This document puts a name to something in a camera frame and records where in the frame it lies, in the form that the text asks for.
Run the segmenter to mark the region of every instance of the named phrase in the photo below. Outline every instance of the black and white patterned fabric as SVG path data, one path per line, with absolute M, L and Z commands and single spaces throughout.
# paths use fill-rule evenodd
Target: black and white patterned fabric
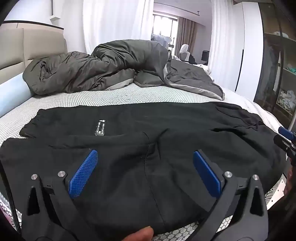
M 245 97 L 241 97 L 228 89 L 222 89 L 225 93 L 225 99 L 222 102 L 236 104 L 250 113 L 258 114 L 269 128 L 277 132 L 281 125 L 271 113 L 263 110 L 258 104 Z M 19 135 L 21 128 L 36 116 L 39 109 L 74 107 L 78 105 L 103 106 L 148 102 L 204 103 L 210 101 L 218 102 L 220 100 L 167 86 L 142 88 L 134 83 L 112 91 L 82 91 L 71 94 L 58 93 L 50 96 L 34 96 L 0 118 L 0 145 L 10 137 L 24 138 Z M 276 185 L 266 194 L 266 203 L 268 203 L 277 189 Z M 7 213 L 11 215 L 9 203 L 1 193 L 0 203 L 0 205 L 6 207 Z M 230 220 L 231 217 L 226 218 L 222 222 L 218 231 L 226 228 Z M 197 228 L 197 226 L 198 223 L 191 223 L 184 228 L 165 234 L 159 234 L 153 237 L 152 240 L 185 240 Z

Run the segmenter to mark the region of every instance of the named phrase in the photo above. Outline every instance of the beige leather headboard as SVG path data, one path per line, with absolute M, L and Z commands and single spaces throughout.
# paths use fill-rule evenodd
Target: beige leather headboard
M 0 27 L 0 84 L 22 73 L 34 58 L 67 52 L 60 29 L 38 24 L 23 26 L 4 23 Z

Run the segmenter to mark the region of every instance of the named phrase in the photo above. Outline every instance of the gray blanket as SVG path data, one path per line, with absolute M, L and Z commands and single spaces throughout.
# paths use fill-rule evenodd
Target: gray blanket
M 168 85 L 222 100 L 222 89 L 202 68 L 172 60 L 155 41 L 117 40 L 98 45 L 91 55 L 77 51 L 34 59 L 23 78 L 36 94 L 114 90 L 131 82 Z

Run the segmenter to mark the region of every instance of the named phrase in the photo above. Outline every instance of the beige curtain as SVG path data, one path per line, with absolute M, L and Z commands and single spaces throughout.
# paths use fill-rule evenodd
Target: beige curtain
M 188 44 L 188 52 L 192 54 L 196 32 L 197 23 L 187 18 L 178 18 L 178 32 L 176 37 L 175 55 L 179 57 L 179 51 L 183 44 Z

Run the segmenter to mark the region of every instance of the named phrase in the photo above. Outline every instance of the white chair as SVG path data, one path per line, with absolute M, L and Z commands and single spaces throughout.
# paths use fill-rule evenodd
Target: white chair
M 189 45 L 188 44 L 183 44 L 180 51 L 179 51 L 179 58 L 182 61 L 188 62 L 189 61 L 189 55 L 190 53 L 187 51 Z

